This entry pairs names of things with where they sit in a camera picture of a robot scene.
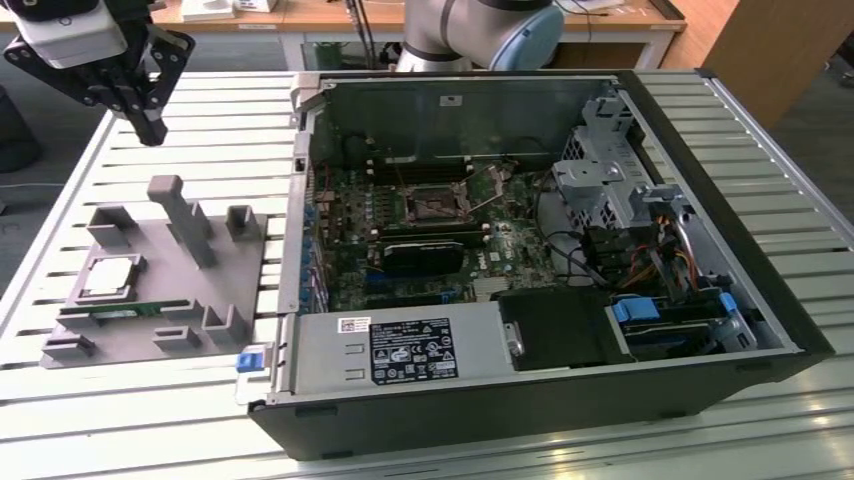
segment slatted metal table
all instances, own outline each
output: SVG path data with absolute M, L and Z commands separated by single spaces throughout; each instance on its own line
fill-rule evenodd
M 111 479 L 841 478 L 854 473 L 852 227 L 715 80 L 641 77 L 838 355 L 695 417 L 362 458 L 299 463 L 235 402 L 234 356 L 70 370 L 38 366 L 83 266 L 98 205 L 163 217 L 151 175 L 224 214 L 271 215 L 255 340 L 275 334 L 294 130 L 288 73 L 195 73 L 166 110 L 171 134 L 143 147 L 108 116 L 0 303 L 0 476 Z M 665 178 L 673 178 L 647 145 Z

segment power supply label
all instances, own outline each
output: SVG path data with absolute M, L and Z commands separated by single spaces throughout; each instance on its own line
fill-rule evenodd
M 371 379 L 376 385 L 458 376 L 447 318 L 371 324 Z

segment motherboard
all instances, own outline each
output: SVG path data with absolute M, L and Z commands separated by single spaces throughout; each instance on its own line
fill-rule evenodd
M 366 167 L 318 169 L 331 311 L 489 301 L 559 281 L 533 213 L 542 172 L 507 159 Z

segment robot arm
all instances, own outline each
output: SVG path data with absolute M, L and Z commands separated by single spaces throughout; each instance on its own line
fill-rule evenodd
M 554 51 L 563 14 L 553 0 L 407 0 L 399 71 L 534 70 Z M 151 21 L 155 0 L 0 0 L 20 36 L 6 59 L 87 106 L 106 105 L 144 145 L 163 143 L 162 119 L 195 47 Z M 151 78 L 146 52 L 159 66 Z
M 195 47 L 188 35 L 154 26 L 152 3 L 0 0 L 20 33 L 6 59 L 84 105 L 106 105 L 150 146 L 163 143 L 163 106 Z M 146 71 L 147 51 L 160 68 L 158 78 Z
M 398 71 L 537 70 L 563 32 L 553 0 L 407 0 Z

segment green circuit board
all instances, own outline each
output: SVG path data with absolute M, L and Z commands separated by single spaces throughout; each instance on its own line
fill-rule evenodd
M 332 170 L 328 181 L 320 179 L 319 198 L 324 200 L 320 235 L 327 278 L 334 279 L 327 285 L 331 311 L 390 308 L 407 306 L 410 302 L 413 305 L 474 302 L 482 293 L 475 291 L 478 279 L 501 279 L 498 284 L 506 284 L 507 288 L 555 283 L 554 265 L 530 218 L 531 185 L 542 174 L 514 175 L 501 161 L 475 162 L 474 168 L 465 188 L 454 187 L 457 202 L 474 209 L 465 218 L 455 218 L 450 207 L 439 201 L 431 205 L 413 200 L 415 189 L 449 188 L 443 185 L 374 185 L 358 171 Z M 458 272 L 391 278 L 376 261 L 372 232 L 410 227 L 413 217 L 419 214 L 426 214 L 431 222 L 474 225 L 485 241 L 481 247 L 466 248 Z

